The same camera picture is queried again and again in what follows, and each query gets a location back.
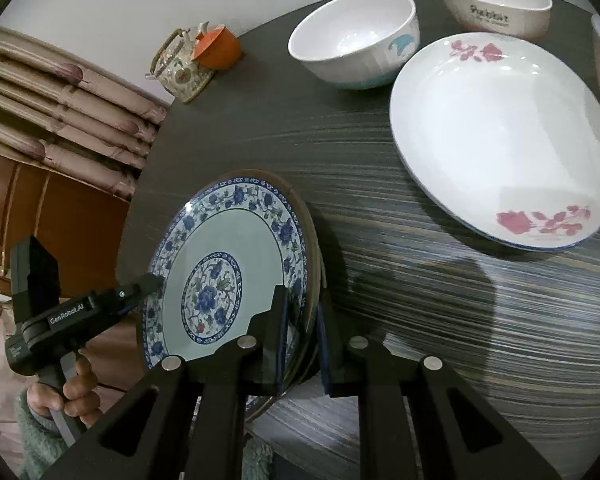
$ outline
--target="orange cup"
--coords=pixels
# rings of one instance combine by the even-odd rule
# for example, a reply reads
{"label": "orange cup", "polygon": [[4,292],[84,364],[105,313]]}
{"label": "orange cup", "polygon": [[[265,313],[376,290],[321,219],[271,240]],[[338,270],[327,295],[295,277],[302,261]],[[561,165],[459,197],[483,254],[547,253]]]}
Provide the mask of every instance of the orange cup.
{"label": "orange cup", "polygon": [[206,34],[200,32],[196,39],[199,41],[191,59],[207,68],[226,70],[242,55],[238,38],[224,25]]}

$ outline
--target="bowl with blue design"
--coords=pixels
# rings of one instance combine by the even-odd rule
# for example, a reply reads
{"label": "bowl with blue design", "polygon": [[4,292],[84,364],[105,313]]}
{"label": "bowl with blue design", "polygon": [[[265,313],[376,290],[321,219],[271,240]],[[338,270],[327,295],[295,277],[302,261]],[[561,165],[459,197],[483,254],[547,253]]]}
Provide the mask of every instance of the bowl with blue design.
{"label": "bowl with blue design", "polygon": [[419,44],[413,0],[331,0],[299,23],[288,50],[320,79],[362,90],[392,83]]}
{"label": "bowl with blue design", "polygon": [[[168,225],[148,270],[165,281],[139,317],[147,368],[169,354],[210,355],[244,335],[251,317],[270,309],[274,287],[285,285],[291,297],[285,384],[294,382],[315,345],[320,251],[311,215],[285,180],[243,170],[205,186]],[[272,401],[249,398],[247,420]]]}

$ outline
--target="tabletop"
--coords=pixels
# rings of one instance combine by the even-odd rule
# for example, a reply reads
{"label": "tabletop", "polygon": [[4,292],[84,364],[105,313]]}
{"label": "tabletop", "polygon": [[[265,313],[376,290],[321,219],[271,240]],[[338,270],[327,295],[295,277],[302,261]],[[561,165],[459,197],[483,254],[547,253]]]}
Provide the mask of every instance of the tabletop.
{"label": "tabletop", "polygon": [[[420,47],[461,32],[442,0],[415,0]],[[174,103],[126,219],[118,279],[145,272],[178,209],[220,174],[261,168],[307,202],[340,312],[394,353],[454,366],[568,479],[600,453],[600,231],[558,253],[474,234],[411,179],[389,126],[391,87],[347,91],[286,51],[319,4],[240,37],[244,57],[192,103]],[[590,14],[554,0],[538,44],[598,96]],[[320,478],[358,478],[355,398],[317,378],[251,431]]]}

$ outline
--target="plate rim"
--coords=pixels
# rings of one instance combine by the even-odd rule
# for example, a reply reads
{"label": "plate rim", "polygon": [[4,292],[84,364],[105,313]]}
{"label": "plate rim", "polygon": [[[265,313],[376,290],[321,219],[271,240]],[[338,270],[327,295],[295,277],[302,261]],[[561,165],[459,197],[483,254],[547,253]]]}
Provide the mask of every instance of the plate rim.
{"label": "plate rim", "polygon": [[[318,299],[320,295],[320,279],[321,279],[321,252],[319,249],[317,234],[315,232],[315,225],[312,219],[311,214],[309,213],[309,209],[306,206],[306,203],[302,200],[298,192],[294,189],[294,186],[286,181],[281,176],[271,173],[266,170],[235,170],[230,171],[228,173],[224,173],[220,175],[215,180],[206,184],[205,186],[197,189],[190,196],[189,200],[193,197],[197,196],[200,192],[208,189],[215,184],[223,182],[225,180],[235,179],[235,178],[259,178],[264,180],[271,185],[275,186],[280,193],[286,198],[288,203],[290,204],[292,210],[296,213],[298,217],[298,223],[302,227],[302,236],[304,237],[304,250],[306,253],[306,301],[304,304],[304,323],[306,326],[306,331],[301,333],[301,337],[298,341],[298,354],[295,358],[294,366],[288,371],[285,377],[285,388],[284,392],[287,392],[289,388],[294,384],[294,378],[298,374],[298,368],[301,366],[304,361],[304,356],[308,351],[308,344],[310,342],[310,335],[315,330],[315,319],[317,316],[317,307],[318,307]],[[188,201],[183,202],[180,206],[178,206],[177,211],[171,216],[167,226],[165,227],[154,252],[152,253],[152,258],[149,262],[149,266],[154,259],[155,253],[160,248],[164,237],[169,231],[173,220],[176,218],[178,213],[184,207],[184,204]],[[142,368],[145,372],[151,370],[149,368],[145,355],[144,355],[144,339],[142,338],[144,333],[144,308],[141,308],[141,305],[137,307],[138,315],[136,319],[136,343],[138,345],[138,353],[140,360],[142,362]],[[260,401],[257,402],[250,409],[245,412],[245,420],[248,422],[249,420],[253,420],[257,416],[261,415],[276,399],[277,397],[267,397],[260,396]]]}
{"label": "plate rim", "polygon": [[407,61],[407,63],[405,63],[405,65],[402,67],[402,69],[400,70],[400,73],[398,74],[398,77],[395,80],[394,85],[392,86],[392,90],[391,90],[391,95],[389,98],[389,124],[390,124],[390,130],[391,130],[391,135],[392,138],[394,140],[394,145],[396,148],[396,151],[398,152],[398,156],[400,156],[400,161],[402,162],[403,166],[407,169],[407,172],[409,173],[409,175],[411,176],[411,178],[413,179],[413,181],[420,187],[421,190],[423,190],[423,192],[427,195],[427,197],[434,203],[436,204],[440,209],[442,209],[442,211],[444,211],[447,215],[451,216],[451,218],[453,218],[454,220],[460,222],[462,225],[464,225],[465,227],[471,229],[471,231],[475,232],[476,234],[479,234],[491,241],[497,242],[499,244],[503,244],[505,246],[509,246],[515,249],[520,249],[520,250],[525,250],[525,251],[534,251],[534,252],[543,252],[543,253],[550,253],[550,252],[556,252],[556,251],[563,251],[569,248],[572,248],[576,245],[579,245],[581,243],[583,243],[585,240],[588,240],[589,238],[591,238],[592,236],[594,236],[595,234],[597,234],[597,232],[600,231],[600,224],[587,236],[585,236],[584,238],[581,238],[577,241],[574,242],[570,242],[569,244],[565,244],[565,245],[560,245],[560,246],[551,246],[551,247],[544,247],[544,246],[534,246],[534,245],[527,245],[527,244],[519,244],[519,243],[515,243],[515,242],[511,242],[510,240],[505,240],[504,238],[499,238],[496,235],[490,234],[488,232],[483,231],[482,229],[480,229],[479,227],[471,224],[469,221],[461,218],[460,216],[458,216],[456,213],[453,213],[448,207],[446,207],[445,205],[443,205],[443,203],[440,201],[440,199],[438,199],[437,197],[435,197],[433,195],[433,193],[426,187],[424,186],[424,184],[422,183],[422,181],[416,176],[416,174],[414,173],[414,171],[411,169],[410,165],[408,164],[405,156],[403,155],[402,151],[400,150],[400,147],[398,146],[398,142],[395,136],[395,132],[394,132],[394,128],[393,128],[393,114],[392,114],[392,109],[394,108],[394,102],[395,102],[395,88],[396,85],[398,84],[398,82],[400,81],[400,77],[403,76],[403,72],[406,70],[407,66],[409,65],[409,63],[412,63],[414,60],[418,59],[418,57],[422,57],[422,53],[424,51],[426,51],[429,47],[433,47],[433,46],[437,46],[440,43],[443,43],[444,41],[451,41],[451,40],[456,40],[456,39],[464,39],[467,37],[472,37],[474,38],[475,36],[481,36],[484,38],[492,38],[492,37],[497,37],[499,39],[502,39],[504,41],[507,41],[508,43],[518,43],[518,42],[522,42],[522,43],[526,43],[528,45],[530,45],[532,48],[537,48],[541,51],[543,51],[545,54],[548,54],[549,56],[553,57],[555,60],[557,60],[561,65],[563,65],[565,67],[565,69],[568,70],[568,72],[572,73],[574,76],[576,76],[579,81],[582,83],[582,85],[584,86],[584,88],[587,89],[587,91],[590,92],[590,94],[593,96],[595,102],[598,104],[598,106],[600,107],[600,101],[599,99],[596,97],[596,95],[593,93],[593,91],[591,90],[591,88],[589,88],[589,86],[584,82],[584,80],[576,73],[575,70],[573,70],[569,65],[567,65],[563,60],[561,60],[559,57],[555,56],[554,54],[552,54],[551,52],[549,52],[547,49],[532,43],[530,41],[527,40],[523,40],[522,38],[515,38],[512,36],[507,36],[506,34],[499,34],[497,32],[459,32],[458,34],[451,34],[449,36],[445,36],[444,38],[439,38],[436,41],[432,41],[431,43],[429,43],[428,45],[424,46],[423,48],[421,48],[419,51],[417,51],[413,56],[411,56],[411,59],[409,59]]}

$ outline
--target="metal bolt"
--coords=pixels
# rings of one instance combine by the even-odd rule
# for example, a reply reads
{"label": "metal bolt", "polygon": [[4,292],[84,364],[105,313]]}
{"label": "metal bolt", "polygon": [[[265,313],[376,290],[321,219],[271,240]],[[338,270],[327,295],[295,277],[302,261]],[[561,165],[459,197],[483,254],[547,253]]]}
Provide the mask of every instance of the metal bolt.
{"label": "metal bolt", "polygon": [[351,339],[349,339],[349,346],[351,348],[355,348],[356,350],[362,350],[369,346],[369,341],[366,337],[362,337],[361,335],[355,335]]}
{"label": "metal bolt", "polygon": [[258,340],[252,335],[243,335],[238,338],[238,346],[244,349],[253,348],[257,342]]}
{"label": "metal bolt", "polygon": [[442,361],[433,355],[425,357],[423,364],[429,370],[440,370],[442,368]]}
{"label": "metal bolt", "polygon": [[167,355],[162,360],[162,368],[171,372],[172,370],[177,370],[180,367],[180,358],[177,355]]}

